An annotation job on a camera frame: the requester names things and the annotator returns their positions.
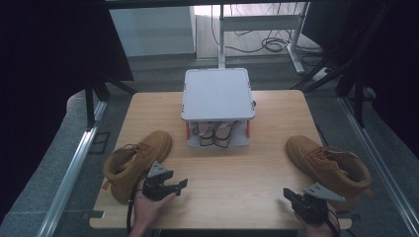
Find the black fabric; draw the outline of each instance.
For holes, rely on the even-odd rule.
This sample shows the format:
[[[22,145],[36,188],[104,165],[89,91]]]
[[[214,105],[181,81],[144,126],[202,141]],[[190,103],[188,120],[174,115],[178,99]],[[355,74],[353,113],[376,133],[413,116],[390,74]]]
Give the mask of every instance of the black fabric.
[[[419,2],[395,1],[366,51],[366,84],[379,116],[419,157]]]
[[[63,3],[0,3],[2,219],[51,144],[67,100],[88,82],[133,80],[109,10]]]

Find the brown shoe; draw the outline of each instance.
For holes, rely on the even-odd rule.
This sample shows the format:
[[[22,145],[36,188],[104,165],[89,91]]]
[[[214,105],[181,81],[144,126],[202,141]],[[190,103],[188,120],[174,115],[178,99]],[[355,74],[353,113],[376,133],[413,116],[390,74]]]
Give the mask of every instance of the brown shoe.
[[[371,174],[364,162],[351,152],[322,147],[298,135],[287,141],[287,153],[303,173],[346,199],[346,202],[329,201],[336,210],[357,208],[360,193],[369,190]]]
[[[104,164],[103,172],[108,181],[102,188],[106,190],[111,185],[114,198],[122,204],[127,204],[138,177],[149,169],[154,161],[162,163],[171,148],[172,138],[169,133],[156,130],[138,144],[126,145],[114,151]]]

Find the gray carpet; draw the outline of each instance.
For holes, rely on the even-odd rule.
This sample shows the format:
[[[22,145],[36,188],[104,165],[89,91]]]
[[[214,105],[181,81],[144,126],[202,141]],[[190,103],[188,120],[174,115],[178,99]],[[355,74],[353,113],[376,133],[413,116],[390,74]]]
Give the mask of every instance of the gray carpet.
[[[189,56],[131,58],[130,65],[135,81],[126,82],[127,85],[139,92],[170,92],[183,90],[186,70],[215,68],[216,61],[199,61]],[[246,68],[252,90],[287,90],[302,79],[294,73],[293,66],[287,57],[230,58],[226,65]],[[362,196],[359,210],[353,212],[358,221],[354,222],[351,231],[357,236],[410,236],[376,168],[334,95],[333,89],[336,83],[337,81],[331,81],[305,96],[314,121],[324,135],[324,142],[359,155],[373,175],[372,189],[376,197]],[[98,141],[108,138],[108,142],[106,146],[99,143],[91,147],[91,153],[87,156],[80,171],[54,236],[126,236],[124,229],[100,230],[89,226],[89,215],[104,178],[102,166],[115,147],[131,98],[131,95],[113,85],[108,85],[108,87],[112,97],[107,104],[97,133]],[[366,130],[382,159],[396,182],[414,204],[414,208],[417,209],[419,189],[415,181],[419,176],[419,164],[416,157],[379,118],[372,109],[371,103],[365,103],[364,115]],[[35,236],[39,232],[85,126],[84,93],[80,92],[68,101],[67,116],[61,129],[25,190],[6,215],[0,228],[0,236]],[[264,233],[260,232],[255,236],[263,237]],[[344,232],[342,236],[351,235]]]

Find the person's right hand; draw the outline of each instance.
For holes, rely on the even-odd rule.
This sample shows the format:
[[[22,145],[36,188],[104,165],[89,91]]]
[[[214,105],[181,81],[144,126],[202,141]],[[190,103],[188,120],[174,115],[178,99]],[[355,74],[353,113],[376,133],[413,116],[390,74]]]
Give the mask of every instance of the person's right hand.
[[[330,227],[326,223],[322,223],[321,225],[310,225],[307,224],[301,216],[299,216],[296,212],[293,213],[295,218],[301,222],[302,227],[304,228],[305,234],[307,237],[333,237],[333,232]],[[338,220],[333,216],[332,213],[329,212],[329,220],[332,222],[333,226],[336,230],[338,230]]]

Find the white metal stand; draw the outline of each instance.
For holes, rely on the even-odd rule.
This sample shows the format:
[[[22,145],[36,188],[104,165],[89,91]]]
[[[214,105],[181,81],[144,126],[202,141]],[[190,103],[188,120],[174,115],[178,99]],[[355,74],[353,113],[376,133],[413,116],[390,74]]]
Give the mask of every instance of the white metal stand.
[[[303,74],[304,69],[296,55],[295,47],[301,33],[307,7],[308,2],[305,2],[299,15],[224,17],[224,5],[220,5],[218,68],[225,68],[224,32],[294,30],[292,42],[287,46],[287,50],[296,73]]]

